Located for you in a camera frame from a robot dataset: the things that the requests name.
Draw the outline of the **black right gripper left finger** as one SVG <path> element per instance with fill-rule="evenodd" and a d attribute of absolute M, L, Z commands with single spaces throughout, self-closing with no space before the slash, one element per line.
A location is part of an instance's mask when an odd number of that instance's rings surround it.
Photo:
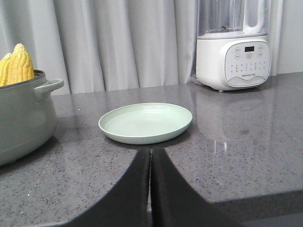
<path fill-rule="evenodd" d="M 59 227 L 147 227 L 150 150 L 139 149 L 120 180 L 96 204 Z"/>

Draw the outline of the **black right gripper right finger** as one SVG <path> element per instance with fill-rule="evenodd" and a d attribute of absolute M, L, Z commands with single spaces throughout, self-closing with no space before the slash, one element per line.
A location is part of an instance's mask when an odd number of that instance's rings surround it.
<path fill-rule="evenodd" d="M 155 227 L 241 226 L 186 182 L 164 148 L 154 148 L 151 160 L 151 209 Z"/>

